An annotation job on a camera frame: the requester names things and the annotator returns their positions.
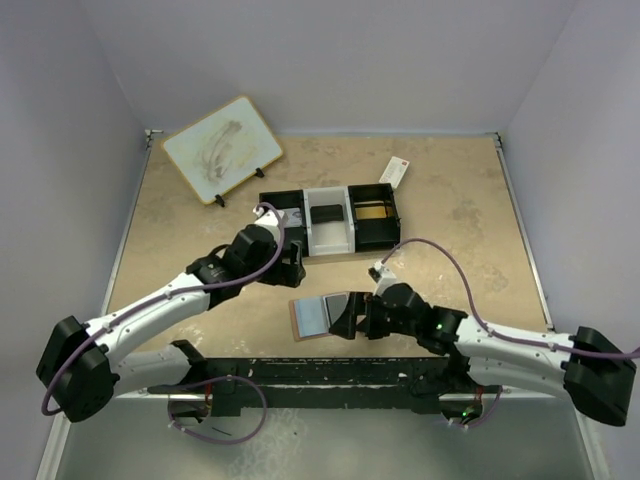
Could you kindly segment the pink leather card holder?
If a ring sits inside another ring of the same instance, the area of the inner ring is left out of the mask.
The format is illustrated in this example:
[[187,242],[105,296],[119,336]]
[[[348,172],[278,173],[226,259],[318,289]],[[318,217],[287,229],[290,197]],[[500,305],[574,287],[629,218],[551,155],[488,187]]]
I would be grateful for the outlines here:
[[330,328],[345,312],[347,292],[306,297],[289,302],[293,336],[296,341],[328,336]]

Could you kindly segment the light blue card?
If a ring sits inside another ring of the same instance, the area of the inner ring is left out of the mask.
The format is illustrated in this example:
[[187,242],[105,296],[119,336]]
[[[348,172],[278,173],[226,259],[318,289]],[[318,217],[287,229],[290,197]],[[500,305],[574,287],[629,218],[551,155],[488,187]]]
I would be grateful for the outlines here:
[[329,326],[322,297],[309,297],[293,302],[295,326],[298,337],[307,339],[326,335]]

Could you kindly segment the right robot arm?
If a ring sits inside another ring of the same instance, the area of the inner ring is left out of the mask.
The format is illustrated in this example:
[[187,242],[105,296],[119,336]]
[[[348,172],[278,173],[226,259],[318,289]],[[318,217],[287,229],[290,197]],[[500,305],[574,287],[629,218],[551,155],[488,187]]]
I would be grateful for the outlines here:
[[449,358],[446,383],[456,391],[474,384],[508,386],[569,399],[601,424],[627,422],[637,367],[599,331],[541,333],[483,323],[464,311],[431,306],[408,284],[381,294],[326,296],[328,331],[352,340],[392,334],[415,339],[427,351]]

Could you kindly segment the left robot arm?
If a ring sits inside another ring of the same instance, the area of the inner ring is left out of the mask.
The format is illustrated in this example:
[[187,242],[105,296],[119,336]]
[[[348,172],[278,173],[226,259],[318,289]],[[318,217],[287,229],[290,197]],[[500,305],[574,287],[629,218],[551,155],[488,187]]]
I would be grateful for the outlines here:
[[42,414],[62,413],[80,422],[123,393],[147,387],[198,390],[211,369],[190,342],[176,340],[154,353],[138,347],[237,297],[248,284],[298,287],[305,276],[302,257],[301,247],[288,244],[281,228],[250,224],[133,304],[86,322],[74,316],[60,320],[36,367],[46,389]]

